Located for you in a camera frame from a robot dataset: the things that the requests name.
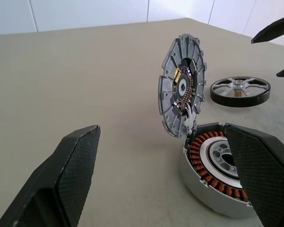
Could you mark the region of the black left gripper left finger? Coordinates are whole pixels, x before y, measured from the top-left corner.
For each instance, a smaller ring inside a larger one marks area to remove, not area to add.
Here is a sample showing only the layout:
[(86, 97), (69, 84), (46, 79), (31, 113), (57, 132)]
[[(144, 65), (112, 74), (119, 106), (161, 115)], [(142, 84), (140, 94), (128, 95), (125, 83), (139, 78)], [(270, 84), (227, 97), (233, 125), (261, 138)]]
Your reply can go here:
[(91, 186), (101, 129), (63, 137), (30, 175), (0, 218), (0, 227), (76, 227)]

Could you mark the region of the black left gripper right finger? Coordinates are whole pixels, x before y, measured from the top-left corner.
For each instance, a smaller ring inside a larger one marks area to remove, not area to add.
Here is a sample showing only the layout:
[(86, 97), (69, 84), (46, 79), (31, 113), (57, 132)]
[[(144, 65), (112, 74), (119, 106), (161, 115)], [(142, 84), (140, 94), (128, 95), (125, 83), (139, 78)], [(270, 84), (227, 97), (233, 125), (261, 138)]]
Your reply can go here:
[(275, 136), (225, 125), (239, 180), (266, 227), (284, 227), (284, 144)]

